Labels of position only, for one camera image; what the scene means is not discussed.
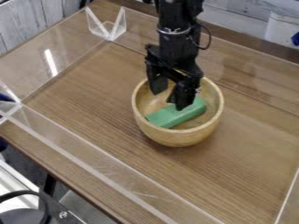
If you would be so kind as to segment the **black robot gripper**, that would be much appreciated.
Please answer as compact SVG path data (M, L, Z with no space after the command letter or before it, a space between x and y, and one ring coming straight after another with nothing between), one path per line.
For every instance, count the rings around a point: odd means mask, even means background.
M175 105L178 111L194 103L203 77L203 71L195 62L202 49L200 31L200 28L190 28L176 33L158 30L159 44L144 47L151 91L155 95L160 94L168 88L168 79L175 81L167 102Z

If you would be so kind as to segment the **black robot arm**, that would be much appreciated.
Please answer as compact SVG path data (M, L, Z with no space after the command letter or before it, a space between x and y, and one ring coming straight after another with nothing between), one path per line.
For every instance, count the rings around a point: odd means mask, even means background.
M203 12L204 0L154 0L159 15L156 31L159 44L147 44L144 49L146 74L151 91L159 95L175 83L167 102L178 110L186 109L202 87L204 73L196 63L202 46L204 25L198 16Z

